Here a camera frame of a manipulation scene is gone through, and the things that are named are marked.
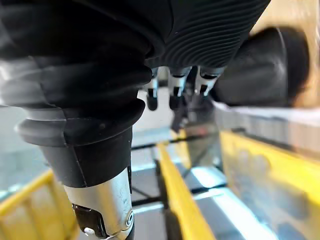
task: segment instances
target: silver metal cylinder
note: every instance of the silver metal cylinder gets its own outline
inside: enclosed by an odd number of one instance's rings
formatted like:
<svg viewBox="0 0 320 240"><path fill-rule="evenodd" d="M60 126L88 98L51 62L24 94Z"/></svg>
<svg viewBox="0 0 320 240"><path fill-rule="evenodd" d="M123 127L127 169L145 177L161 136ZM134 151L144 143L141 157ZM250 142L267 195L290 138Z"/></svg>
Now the silver metal cylinder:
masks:
<svg viewBox="0 0 320 240"><path fill-rule="evenodd" d="M188 74L191 68L188 70L187 74L184 76L173 76L169 69L168 74L168 88L171 96L181 97L185 89Z"/></svg>
<svg viewBox="0 0 320 240"><path fill-rule="evenodd" d="M224 72L224 69L224 67L208 69L199 66L195 78L194 93L196 95L207 96L210 90L214 87L217 79Z"/></svg>
<svg viewBox="0 0 320 240"><path fill-rule="evenodd" d="M105 231L109 235L107 239L127 238L134 224L127 168L102 184L85 188L64 186L64 189L73 204L95 210L102 215ZM85 233L89 236L92 229L86 230Z"/></svg>
<svg viewBox="0 0 320 240"><path fill-rule="evenodd" d="M144 90L148 93L149 97L156 98L158 91L158 76L155 76L151 79L149 83L143 86Z"/></svg>

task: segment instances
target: yellow handrail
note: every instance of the yellow handrail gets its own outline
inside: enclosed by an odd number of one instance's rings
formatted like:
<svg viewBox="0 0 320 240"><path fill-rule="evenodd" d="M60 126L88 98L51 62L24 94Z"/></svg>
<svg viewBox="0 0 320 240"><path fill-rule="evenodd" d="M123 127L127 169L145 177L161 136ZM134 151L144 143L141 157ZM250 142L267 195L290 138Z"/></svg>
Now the yellow handrail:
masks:
<svg viewBox="0 0 320 240"><path fill-rule="evenodd" d="M51 170L0 203L0 240L73 240L71 203Z"/></svg>
<svg viewBox="0 0 320 240"><path fill-rule="evenodd" d="M168 195L169 207L179 220L183 240L216 240L196 202L172 163L164 144L158 144L160 168Z"/></svg>

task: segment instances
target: yellow railing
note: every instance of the yellow railing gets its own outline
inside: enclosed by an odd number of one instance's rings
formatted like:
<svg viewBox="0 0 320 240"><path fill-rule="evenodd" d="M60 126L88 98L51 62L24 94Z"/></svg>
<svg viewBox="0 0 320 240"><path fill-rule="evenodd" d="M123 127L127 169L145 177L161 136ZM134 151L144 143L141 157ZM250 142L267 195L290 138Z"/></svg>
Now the yellow railing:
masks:
<svg viewBox="0 0 320 240"><path fill-rule="evenodd" d="M233 132L220 140L228 185L256 216L279 236L319 240L320 160Z"/></svg>
<svg viewBox="0 0 320 240"><path fill-rule="evenodd" d="M201 214L197 203L186 186L178 169L171 161L164 144L158 144L160 168L164 178L170 210L179 220L183 240L215 240L215 237Z"/></svg>
<svg viewBox="0 0 320 240"><path fill-rule="evenodd" d="M0 240L73 240L78 232L71 203L50 170L0 203Z"/></svg>

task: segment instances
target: ribbed rubber cover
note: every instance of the ribbed rubber cover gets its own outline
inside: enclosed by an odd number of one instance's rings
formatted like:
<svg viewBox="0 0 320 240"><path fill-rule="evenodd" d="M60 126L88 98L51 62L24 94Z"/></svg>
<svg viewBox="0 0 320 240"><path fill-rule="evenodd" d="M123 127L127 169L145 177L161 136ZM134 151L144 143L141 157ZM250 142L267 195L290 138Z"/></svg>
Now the ribbed rubber cover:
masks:
<svg viewBox="0 0 320 240"><path fill-rule="evenodd" d="M224 67L232 59L270 0L198 0L174 19L165 53L147 59L154 68Z"/></svg>

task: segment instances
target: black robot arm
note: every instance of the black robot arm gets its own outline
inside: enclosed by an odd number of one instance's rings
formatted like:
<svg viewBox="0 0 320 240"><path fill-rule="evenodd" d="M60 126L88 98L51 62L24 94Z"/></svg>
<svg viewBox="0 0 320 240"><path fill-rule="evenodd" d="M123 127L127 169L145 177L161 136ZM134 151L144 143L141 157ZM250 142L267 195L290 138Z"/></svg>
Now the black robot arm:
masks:
<svg viewBox="0 0 320 240"><path fill-rule="evenodd" d="M269 0L1 0L3 105L24 108L92 240L133 239L132 125L159 66L224 68Z"/></svg>

